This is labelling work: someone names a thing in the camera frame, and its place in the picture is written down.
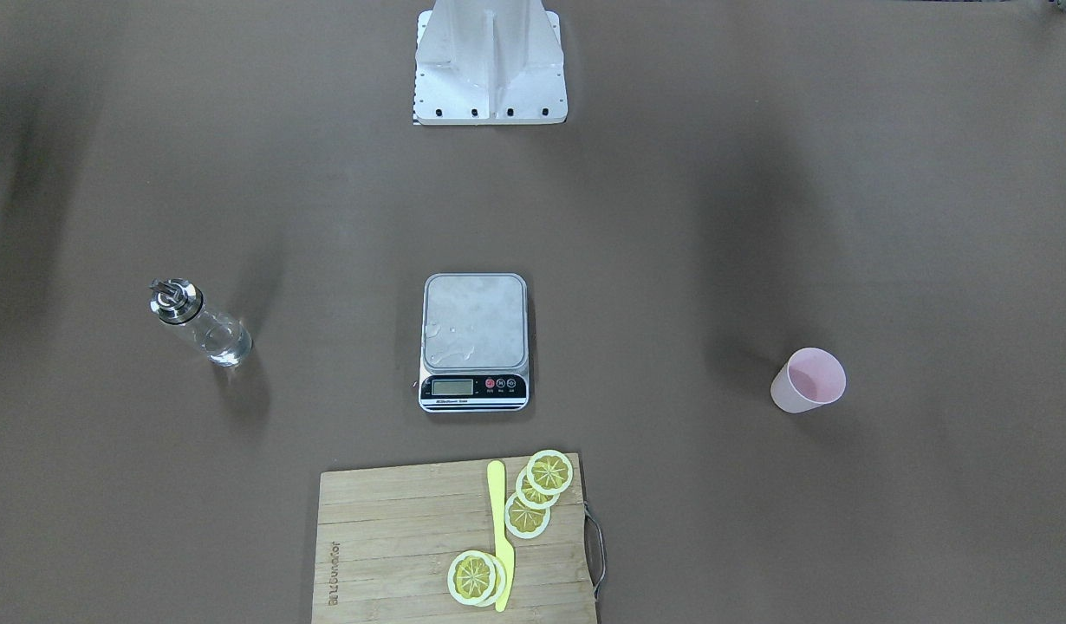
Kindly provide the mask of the digital kitchen scale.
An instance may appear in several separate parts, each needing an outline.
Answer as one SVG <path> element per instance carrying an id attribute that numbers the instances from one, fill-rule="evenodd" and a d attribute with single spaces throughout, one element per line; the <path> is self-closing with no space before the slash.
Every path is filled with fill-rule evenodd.
<path id="1" fill-rule="evenodd" d="M 517 273 L 433 274 L 423 291 L 419 407 L 504 413 L 530 402 L 528 284 Z"/>

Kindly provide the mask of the glass sauce bottle metal spout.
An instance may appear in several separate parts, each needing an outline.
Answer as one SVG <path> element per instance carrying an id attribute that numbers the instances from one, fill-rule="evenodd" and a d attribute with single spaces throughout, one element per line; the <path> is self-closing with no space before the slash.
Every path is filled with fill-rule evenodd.
<path id="1" fill-rule="evenodd" d="M 236 367 L 251 354 L 251 333 L 235 316 L 213 307 L 192 281 L 156 279 L 149 308 L 158 320 L 205 358 Z"/>

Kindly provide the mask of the lemon slice far end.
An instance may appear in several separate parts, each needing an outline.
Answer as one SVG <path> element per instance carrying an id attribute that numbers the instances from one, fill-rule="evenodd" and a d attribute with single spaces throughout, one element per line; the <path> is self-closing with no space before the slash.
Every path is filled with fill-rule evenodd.
<path id="1" fill-rule="evenodd" d="M 546 449 L 530 457 L 526 475 L 530 487 L 542 495 L 558 495 L 572 485 L 574 465 L 568 454 Z"/>

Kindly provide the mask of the yellow plastic knife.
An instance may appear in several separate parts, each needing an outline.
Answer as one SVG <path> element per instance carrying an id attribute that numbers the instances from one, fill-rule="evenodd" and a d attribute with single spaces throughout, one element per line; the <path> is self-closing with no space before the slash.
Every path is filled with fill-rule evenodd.
<path id="1" fill-rule="evenodd" d="M 488 493 L 491 503 L 492 533 L 494 533 L 494 556 L 501 562 L 506 576 L 506 586 L 501 595 L 495 601 L 494 608 L 497 612 L 504 612 L 508 607 L 510 592 L 514 583 L 516 573 L 516 549 L 508 541 L 508 530 L 506 529 L 506 502 L 508 502 L 508 492 L 506 492 L 506 466 L 501 459 L 492 459 L 486 467 L 488 474 Z"/>

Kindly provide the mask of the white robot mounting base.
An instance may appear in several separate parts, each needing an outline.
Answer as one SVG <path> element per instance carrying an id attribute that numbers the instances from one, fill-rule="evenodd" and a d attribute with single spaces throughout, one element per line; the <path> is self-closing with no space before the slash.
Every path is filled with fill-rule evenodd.
<path id="1" fill-rule="evenodd" d="M 437 1 L 415 25 L 411 121 L 536 126 L 569 117 L 561 20 L 542 1 Z"/>

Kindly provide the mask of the bamboo cutting board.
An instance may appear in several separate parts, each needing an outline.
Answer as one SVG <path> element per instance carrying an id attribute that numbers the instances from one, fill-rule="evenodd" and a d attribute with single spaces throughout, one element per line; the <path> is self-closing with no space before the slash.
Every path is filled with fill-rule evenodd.
<path id="1" fill-rule="evenodd" d="M 508 605 L 466 607 L 447 592 L 458 553 L 494 549 L 488 459 L 327 471 L 316 506 L 314 623 L 596 623 L 583 478 L 542 537 L 513 538 Z"/>

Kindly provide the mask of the lemon slice near knife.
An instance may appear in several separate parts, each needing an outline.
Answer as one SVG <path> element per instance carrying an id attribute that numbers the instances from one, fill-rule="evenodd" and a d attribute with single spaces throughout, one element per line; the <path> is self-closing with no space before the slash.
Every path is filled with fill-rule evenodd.
<path id="1" fill-rule="evenodd" d="M 533 540 L 540 537 L 550 522 L 550 507 L 534 509 L 524 505 L 517 494 L 510 494 L 504 507 L 503 524 L 513 537 Z"/>

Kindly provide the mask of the lemon slice middle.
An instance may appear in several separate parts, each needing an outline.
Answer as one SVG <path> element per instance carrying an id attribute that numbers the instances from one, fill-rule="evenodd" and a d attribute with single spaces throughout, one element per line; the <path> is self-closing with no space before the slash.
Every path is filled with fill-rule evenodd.
<path id="1" fill-rule="evenodd" d="M 517 501 L 531 510 L 547 510 L 556 505 L 560 494 L 546 495 L 542 491 L 533 487 L 528 479 L 528 469 L 522 469 L 516 479 Z"/>

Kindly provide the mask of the pink plastic cup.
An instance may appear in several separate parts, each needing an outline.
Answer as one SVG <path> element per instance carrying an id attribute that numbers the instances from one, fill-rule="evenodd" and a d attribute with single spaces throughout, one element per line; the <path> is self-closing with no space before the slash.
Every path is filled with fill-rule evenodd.
<path id="1" fill-rule="evenodd" d="M 800 348 L 772 380 L 770 397 L 778 409 L 796 414 L 830 406 L 846 388 L 841 361 L 821 348 Z"/>

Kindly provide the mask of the lemon slice hidden pair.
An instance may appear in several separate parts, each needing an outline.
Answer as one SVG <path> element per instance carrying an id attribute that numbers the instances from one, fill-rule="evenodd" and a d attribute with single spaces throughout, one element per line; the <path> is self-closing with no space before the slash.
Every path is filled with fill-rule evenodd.
<path id="1" fill-rule="evenodd" d="M 496 556 L 492 554 L 486 554 L 491 560 L 492 567 L 495 571 L 494 583 L 491 592 L 484 597 L 484 599 L 479 601 L 477 607 L 487 608 L 492 607 L 497 604 L 497 601 L 503 595 L 506 588 L 508 588 L 508 576 L 506 575 L 506 567 Z"/>

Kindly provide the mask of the lemon slice front pair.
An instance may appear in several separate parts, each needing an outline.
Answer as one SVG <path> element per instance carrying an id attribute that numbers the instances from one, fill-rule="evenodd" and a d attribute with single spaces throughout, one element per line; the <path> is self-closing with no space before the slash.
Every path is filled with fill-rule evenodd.
<path id="1" fill-rule="evenodd" d="M 482 550 L 465 550 L 455 556 L 447 569 L 447 592 L 466 607 L 477 607 L 492 591 L 495 571 L 491 560 Z"/>

